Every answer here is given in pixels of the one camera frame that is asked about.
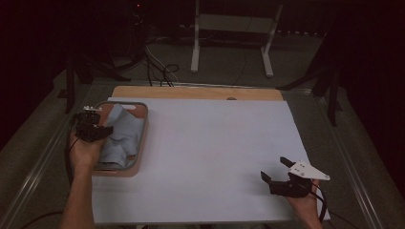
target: dark background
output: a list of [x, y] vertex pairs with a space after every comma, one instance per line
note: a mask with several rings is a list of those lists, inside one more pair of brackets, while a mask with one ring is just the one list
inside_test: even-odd
[[[65, 69], [66, 52], [84, 51], [108, 60], [109, 50], [122, 50], [108, 31], [121, 28], [128, 1], [2, 1], [0, 3], [0, 149], [52, 90], [53, 78]], [[178, 26], [194, 20], [194, 1], [139, 1], [148, 20], [176, 37]], [[242, 1], [202, 1], [201, 11], [266, 16], [260, 0], [249, 8]], [[404, 4], [296, 1], [285, 4], [278, 30], [325, 36], [309, 71], [333, 61], [342, 66], [340, 86], [373, 140], [402, 196], [405, 181]], [[106, 20], [105, 16], [117, 21]]]

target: wrist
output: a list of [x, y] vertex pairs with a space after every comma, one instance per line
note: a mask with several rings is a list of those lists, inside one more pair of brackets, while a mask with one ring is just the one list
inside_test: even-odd
[[75, 166], [75, 177], [78, 176], [90, 176], [92, 174], [93, 167], [85, 165]]
[[304, 221], [305, 229], [322, 229], [322, 223], [319, 219]]

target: forearm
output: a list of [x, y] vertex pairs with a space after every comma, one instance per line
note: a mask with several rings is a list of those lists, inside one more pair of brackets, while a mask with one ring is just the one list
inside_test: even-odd
[[92, 170], [76, 168], [60, 228], [95, 228], [92, 208]]
[[305, 229], [322, 229], [319, 219], [301, 219]]

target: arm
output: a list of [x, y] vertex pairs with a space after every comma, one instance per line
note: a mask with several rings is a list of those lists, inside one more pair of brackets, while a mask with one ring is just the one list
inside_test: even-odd
[[[312, 183], [318, 186], [319, 180], [315, 179]], [[312, 186], [312, 192], [314, 193], [316, 193], [316, 186]], [[321, 221], [318, 218], [316, 197], [314, 195], [308, 194], [304, 198], [286, 199], [306, 229], [322, 229]]]
[[74, 180], [60, 228], [95, 228], [92, 208], [92, 171], [104, 140], [93, 143], [79, 139], [71, 150]]

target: light blue cloth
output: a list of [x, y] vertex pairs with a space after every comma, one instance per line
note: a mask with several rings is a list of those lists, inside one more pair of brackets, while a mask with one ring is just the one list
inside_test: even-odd
[[114, 126], [114, 131], [107, 137], [98, 162], [126, 167], [127, 157], [134, 156], [139, 150], [143, 124], [143, 118], [134, 117], [119, 104], [114, 105], [106, 124]]

